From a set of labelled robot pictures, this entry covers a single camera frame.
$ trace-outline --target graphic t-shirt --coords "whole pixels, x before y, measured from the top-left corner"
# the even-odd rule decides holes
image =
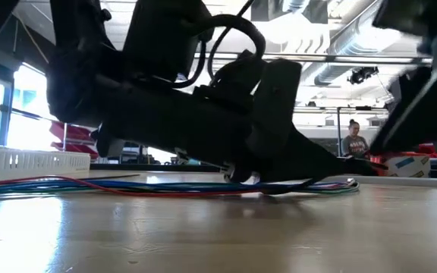
[[[342,155],[352,155],[356,158],[362,158],[362,154],[369,148],[367,141],[361,136],[346,136],[341,141]]]

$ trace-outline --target white basket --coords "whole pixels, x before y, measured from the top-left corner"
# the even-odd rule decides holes
[[[90,169],[90,155],[79,152],[41,152],[0,147],[0,180],[73,174]]]

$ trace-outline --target wire bundle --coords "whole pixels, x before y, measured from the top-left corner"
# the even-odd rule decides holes
[[[144,184],[118,180],[73,179],[69,177],[32,177],[0,181],[0,195],[32,193],[88,193],[103,191],[124,196],[201,197],[237,195],[242,193],[314,193],[342,194],[359,190],[360,185],[348,182],[323,183],[304,187],[303,184],[225,184],[225,183],[164,183]]]

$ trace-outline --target wooden table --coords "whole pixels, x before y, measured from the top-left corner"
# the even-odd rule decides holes
[[[437,272],[437,189],[364,184],[358,194],[327,198],[0,199],[0,272]]]

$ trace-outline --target person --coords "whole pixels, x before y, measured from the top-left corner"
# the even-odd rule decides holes
[[[366,158],[366,151],[369,149],[367,141],[358,135],[360,125],[355,120],[350,120],[348,126],[349,135],[341,141],[342,156],[353,156],[355,158]]]

